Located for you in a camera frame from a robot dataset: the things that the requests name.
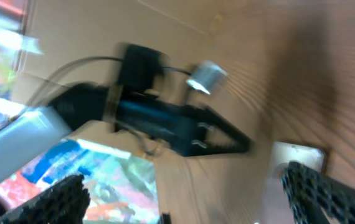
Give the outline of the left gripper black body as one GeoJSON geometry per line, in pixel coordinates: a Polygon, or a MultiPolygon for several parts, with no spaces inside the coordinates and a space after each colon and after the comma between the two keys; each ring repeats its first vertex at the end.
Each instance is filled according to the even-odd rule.
{"type": "Polygon", "coordinates": [[[197,124],[202,110],[191,105],[178,106],[145,97],[120,100],[116,119],[121,125],[169,143],[184,157],[204,156],[204,131],[197,124]]]}

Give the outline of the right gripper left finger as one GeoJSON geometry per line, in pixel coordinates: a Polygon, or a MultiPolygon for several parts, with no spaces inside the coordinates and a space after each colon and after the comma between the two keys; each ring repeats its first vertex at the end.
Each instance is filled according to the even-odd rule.
{"type": "Polygon", "coordinates": [[[82,224],[90,194],[82,174],[70,175],[0,216],[0,224],[82,224]]]}

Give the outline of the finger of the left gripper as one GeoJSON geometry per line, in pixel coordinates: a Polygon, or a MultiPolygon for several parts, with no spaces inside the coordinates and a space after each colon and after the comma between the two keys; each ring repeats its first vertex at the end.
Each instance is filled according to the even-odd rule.
{"type": "Polygon", "coordinates": [[[210,107],[200,111],[192,148],[195,156],[246,153],[253,140],[210,107]]]}

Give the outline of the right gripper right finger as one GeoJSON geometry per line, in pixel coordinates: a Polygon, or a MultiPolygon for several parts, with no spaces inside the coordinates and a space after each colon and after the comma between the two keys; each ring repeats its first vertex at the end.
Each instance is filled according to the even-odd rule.
{"type": "Polygon", "coordinates": [[[355,189],[298,162],[284,169],[281,182],[296,224],[355,224],[355,189]]]}

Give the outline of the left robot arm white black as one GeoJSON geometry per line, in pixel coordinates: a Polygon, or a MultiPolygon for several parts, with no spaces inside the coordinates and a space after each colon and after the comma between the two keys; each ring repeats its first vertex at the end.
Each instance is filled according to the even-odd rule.
{"type": "Polygon", "coordinates": [[[0,183],[89,121],[112,117],[117,129],[132,129],[166,141],[184,157],[245,153],[252,140],[209,107],[173,105],[151,95],[81,83],[26,111],[0,128],[0,183]]]}

